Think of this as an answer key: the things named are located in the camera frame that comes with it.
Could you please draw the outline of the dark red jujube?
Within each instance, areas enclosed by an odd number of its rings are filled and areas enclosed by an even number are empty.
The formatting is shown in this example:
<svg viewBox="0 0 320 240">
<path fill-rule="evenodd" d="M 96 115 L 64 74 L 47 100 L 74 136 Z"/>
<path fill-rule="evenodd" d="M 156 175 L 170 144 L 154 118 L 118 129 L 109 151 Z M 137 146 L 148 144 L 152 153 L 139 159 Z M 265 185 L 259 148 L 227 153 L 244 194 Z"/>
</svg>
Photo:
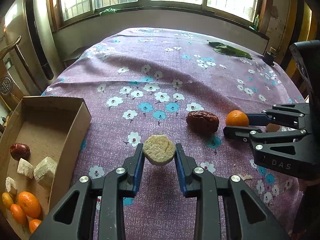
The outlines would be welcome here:
<svg viewBox="0 0 320 240">
<path fill-rule="evenodd" d="M 207 111 L 191 111 L 186 117 L 189 128 L 196 133 L 215 133 L 219 127 L 218 117 Z"/>
</svg>

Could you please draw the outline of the large orange tangerine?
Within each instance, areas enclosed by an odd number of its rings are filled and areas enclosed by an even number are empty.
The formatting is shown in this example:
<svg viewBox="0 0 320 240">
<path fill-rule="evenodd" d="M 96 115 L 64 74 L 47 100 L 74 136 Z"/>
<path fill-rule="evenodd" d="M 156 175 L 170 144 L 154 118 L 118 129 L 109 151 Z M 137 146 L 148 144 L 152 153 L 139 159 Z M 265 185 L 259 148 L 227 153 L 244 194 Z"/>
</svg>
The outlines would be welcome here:
<svg viewBox="0 0 320 240">
<path fill-rule="evenodd" d="M 39 218 L 41 205 L 39 200 L 30 192 L 23 191 L 18 195 L 18 203 L 23 212 L 30 218 Z"/>
</svg>

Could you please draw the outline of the beige sugarcane chunk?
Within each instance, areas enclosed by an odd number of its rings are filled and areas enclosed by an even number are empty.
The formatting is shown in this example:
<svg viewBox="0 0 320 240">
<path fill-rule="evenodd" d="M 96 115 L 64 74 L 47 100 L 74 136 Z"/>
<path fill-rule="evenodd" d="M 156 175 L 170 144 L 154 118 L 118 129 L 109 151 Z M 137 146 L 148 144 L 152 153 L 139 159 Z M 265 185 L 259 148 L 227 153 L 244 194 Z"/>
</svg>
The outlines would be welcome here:
<svg viewBox="0 0 320 240">
<path fill-rule="evenodd" d="M 51 157 L 45 157 L 34 169 L 34 178 L 38 183 L 50 184 L 55 176 L 57 162 Z"/>
</svg>

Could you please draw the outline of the pale round sugarcane chunk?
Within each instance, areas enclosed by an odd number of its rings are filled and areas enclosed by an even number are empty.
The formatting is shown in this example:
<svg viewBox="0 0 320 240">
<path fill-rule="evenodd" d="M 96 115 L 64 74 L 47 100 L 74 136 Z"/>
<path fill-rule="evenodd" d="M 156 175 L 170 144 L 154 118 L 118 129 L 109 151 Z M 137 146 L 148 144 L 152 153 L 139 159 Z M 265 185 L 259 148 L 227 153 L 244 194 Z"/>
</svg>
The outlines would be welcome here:
<svg viewBox="0 0 320 240">
<path fill-rule="evenodd" d="M 165 135 L 151 135 L 143 144 L 143 153 L 152 165 L 170 163 L 176 152 L 174 143 Z"/>
</svg>

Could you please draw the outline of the pale hexagonal sugarcane chunk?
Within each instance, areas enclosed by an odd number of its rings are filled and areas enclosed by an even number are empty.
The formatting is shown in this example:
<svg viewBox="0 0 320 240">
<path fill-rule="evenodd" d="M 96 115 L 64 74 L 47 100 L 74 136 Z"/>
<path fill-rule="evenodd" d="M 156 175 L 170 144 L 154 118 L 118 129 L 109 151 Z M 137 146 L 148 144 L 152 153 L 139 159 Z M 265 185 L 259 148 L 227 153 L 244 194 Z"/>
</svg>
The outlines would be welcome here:
<svg viewBox="0 0 320 240">
<path fill-rule="evenodd" d="M 280 129 L 279 125 L 276 124 L 268 124 L 265 127 L 265 132 L 269 133 L 269 132 L 277 132 Z"/>
</svg>

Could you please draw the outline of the small orange tangerine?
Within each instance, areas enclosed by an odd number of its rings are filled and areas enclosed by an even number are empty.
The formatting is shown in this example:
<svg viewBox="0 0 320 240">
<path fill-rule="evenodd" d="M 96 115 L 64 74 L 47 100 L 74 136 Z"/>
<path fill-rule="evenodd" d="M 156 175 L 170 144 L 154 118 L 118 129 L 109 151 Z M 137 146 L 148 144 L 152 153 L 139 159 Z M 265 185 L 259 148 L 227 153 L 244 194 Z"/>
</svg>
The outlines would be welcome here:
<svg viewBox="0 0 320 240">
<path fill-rule="evenodd" d="M 39 219 L 32 219 L 29 221 L 29 231 L 31 234 L 34 233 L 34 231 L 39 227 L 41 222 L 42 220 L 39 220 Z"/>
</svg>

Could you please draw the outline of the small dark bottle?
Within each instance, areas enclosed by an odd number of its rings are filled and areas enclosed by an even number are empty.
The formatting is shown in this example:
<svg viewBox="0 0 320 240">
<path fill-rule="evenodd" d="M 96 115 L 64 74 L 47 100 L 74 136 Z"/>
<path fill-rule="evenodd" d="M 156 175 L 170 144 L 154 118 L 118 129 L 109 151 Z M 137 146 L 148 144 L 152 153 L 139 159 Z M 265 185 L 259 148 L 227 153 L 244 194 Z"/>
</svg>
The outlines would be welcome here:
<svg viewBox="0 0 320 240">
<path fill-rule="evenodd" d="M 273 47 L 270 47 L 268 51 L 266 51 L 263 55 L 263 61 L 269 66 L 274 65 L 274 60 L 276 58 L 277 50 Z"/>
</svg>

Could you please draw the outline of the small orange kumquat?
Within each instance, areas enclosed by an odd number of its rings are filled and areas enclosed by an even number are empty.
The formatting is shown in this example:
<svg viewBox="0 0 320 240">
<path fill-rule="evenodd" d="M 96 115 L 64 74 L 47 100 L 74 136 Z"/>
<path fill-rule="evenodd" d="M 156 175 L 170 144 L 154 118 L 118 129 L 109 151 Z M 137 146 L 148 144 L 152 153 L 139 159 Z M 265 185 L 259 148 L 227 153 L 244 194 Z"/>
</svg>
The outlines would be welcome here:
<svg viewBox="0 0 320 240">
<path fill-rule="evenodd" d="M 18 204 L 12 204 L 10 212 L 18 224 L 23 226 L 27 224 L 27 216 Z"/>
</svg>

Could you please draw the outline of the sugarcane chunk in box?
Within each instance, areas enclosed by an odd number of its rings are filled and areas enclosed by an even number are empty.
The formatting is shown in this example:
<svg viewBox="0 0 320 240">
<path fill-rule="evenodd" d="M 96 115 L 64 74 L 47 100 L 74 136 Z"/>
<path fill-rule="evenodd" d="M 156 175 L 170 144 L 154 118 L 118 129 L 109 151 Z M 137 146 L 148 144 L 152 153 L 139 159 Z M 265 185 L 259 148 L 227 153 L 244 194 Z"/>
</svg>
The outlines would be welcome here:
<svg viewBox="0 0 320 240">
<path fill-rule="evenodd" d="M 18 162 L 17 173 L 26 176 L 27 178 L 33 179 L 34 177 L 34 167 L 26 161 L 25 159 L 21 158 Z"/>
</svg>

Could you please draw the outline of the small sugarcane piece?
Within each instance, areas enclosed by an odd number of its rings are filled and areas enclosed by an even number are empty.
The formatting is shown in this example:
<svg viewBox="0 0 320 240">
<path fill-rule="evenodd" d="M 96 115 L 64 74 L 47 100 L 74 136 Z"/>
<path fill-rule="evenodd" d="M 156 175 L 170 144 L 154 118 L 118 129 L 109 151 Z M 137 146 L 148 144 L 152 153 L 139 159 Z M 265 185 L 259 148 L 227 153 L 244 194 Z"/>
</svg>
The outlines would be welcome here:
<svg viewBox="0 0 320 240">
<path fill-rule="evenodd" d="M 5 188 L 7 193 L 15 196 L 17 194 L 17 185 L 16 181 L 12 179 L 11 177 L 7 177 L 5 179 Z"/>
</svg>

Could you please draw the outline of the yellowish small kumquat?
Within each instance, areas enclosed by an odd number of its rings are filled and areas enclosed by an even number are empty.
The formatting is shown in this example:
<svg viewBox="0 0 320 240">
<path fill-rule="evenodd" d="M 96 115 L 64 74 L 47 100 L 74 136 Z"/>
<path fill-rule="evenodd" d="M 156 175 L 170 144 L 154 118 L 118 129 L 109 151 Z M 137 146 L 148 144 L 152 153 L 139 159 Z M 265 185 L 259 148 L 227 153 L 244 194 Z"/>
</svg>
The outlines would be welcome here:
<svg viewBox="0 0 320 240">
<path fill-rule="evenodd" d="M 3 202 L 3 205 L 6 207 L 6 209 L 8 210 L 10 210 L 12 204 L 15 203 L 12 196 L 7 192 L 4 192 L 2 194 L 2 202 Z"/>
</svg>

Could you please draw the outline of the green leaf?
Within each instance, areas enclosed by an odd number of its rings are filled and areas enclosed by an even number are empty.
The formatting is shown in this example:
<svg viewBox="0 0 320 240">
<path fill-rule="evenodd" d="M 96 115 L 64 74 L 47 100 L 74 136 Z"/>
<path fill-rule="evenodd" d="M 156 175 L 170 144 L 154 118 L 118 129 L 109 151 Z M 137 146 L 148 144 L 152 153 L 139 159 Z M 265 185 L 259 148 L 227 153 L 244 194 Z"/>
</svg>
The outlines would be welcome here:
<svg viewBox="0 0 320 240">
<path fill-rule="evenodd" d="M 219 54 L 250 60 L 252 59 L 252 56 L 248 52 L 234 48 L 233 46 L 229 46 L 221 42 L 208 42 L 208 44 Z"/>
</svg>

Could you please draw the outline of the red jujube in box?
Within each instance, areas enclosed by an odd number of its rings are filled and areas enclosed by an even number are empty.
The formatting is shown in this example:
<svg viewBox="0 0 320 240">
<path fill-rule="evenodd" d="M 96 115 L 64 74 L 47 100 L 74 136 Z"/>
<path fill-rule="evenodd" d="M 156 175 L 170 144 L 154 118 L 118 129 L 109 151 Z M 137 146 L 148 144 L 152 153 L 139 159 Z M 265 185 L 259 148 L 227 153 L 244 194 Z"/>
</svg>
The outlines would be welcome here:
<svg viewBox="0 0 320 240">
<path fill-rule="evenodd" d="M 30 147 L 26 144 L 14 143 L 10 146 L 10 154 L 16 161 L 20 159 L 28 160 L 30 157 Z"/>
</svg>

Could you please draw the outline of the green spray bottle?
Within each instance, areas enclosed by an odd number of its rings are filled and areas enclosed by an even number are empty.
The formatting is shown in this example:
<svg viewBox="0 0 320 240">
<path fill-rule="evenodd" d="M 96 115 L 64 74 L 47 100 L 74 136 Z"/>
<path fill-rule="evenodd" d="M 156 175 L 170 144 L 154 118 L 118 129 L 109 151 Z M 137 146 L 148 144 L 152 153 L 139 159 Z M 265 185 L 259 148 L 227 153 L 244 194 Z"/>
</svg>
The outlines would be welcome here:
<svg viewBox="0 0 320 240">
<path fill-rule="evenodd" d="M 254 25 L 253 25 L 254 30 L 258 29 L 258 25 L 259 25 L 259 15 L 257 15 L 254 19 Z"/>
</svg>

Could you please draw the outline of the purple floral tablecloth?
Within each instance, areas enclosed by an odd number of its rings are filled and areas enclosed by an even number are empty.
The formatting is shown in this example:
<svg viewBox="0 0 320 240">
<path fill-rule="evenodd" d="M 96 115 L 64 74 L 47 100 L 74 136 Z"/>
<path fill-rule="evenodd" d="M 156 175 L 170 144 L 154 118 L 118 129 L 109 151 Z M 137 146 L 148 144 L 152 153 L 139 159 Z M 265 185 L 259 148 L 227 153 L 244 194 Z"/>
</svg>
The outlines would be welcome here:
<svg viewBox="0 0 320 240">
<path fill-rule="evenodd" d="M 260 112 L 274 104 L 301 103 L 285 72 L 252 59 L 219 54 L 212 37 L 180 30 L 130 28 L 88 48 L 44 91 L 83 98 L 92 121 L 73 181 L 107 175 L 151 135 L 180 143 L 198 166 L 216 176 L 239 175 L 291 232 L 302 193 L 296 178 L 255 164 L 248 144 L 224 138 L 227 114 Z M 191 111 L 215 114 L 215 133 L 192 131 Z"/>
</svg>

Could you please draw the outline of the green cloth on sill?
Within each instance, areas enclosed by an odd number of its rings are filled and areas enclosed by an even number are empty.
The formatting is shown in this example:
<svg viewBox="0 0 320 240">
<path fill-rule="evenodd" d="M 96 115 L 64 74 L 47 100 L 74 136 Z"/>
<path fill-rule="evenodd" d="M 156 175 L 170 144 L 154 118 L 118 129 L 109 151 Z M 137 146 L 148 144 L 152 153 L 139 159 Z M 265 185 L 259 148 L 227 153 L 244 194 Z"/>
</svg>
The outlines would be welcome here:
<svg viewBox="0 0 320 240">
<path fill-rule="evenodd" d="M 105 14 L 115 14 L 118 11 L 116 8 L 107 8 L 101 12 L 99 12 L 99 16 L 105 15 Z"/>
</svg>

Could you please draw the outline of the tall standing air conditioner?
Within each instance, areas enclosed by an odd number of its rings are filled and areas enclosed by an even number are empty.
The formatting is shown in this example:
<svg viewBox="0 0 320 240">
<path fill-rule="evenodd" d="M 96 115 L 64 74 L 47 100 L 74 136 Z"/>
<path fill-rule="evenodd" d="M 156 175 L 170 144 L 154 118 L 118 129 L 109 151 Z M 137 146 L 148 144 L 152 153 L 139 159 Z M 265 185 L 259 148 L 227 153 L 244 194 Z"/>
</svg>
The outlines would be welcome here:
<svg viewBox="0 0 320 240">
<path fill-rule="evenodd" d="M 49 22 L 47 0 L 15 0 L 4 15 L 4 36 L 8 43 L 16 38 L 19 52 L 10 53 L 25 94 L 39 95 L 63 72 Z"/>
</svg>

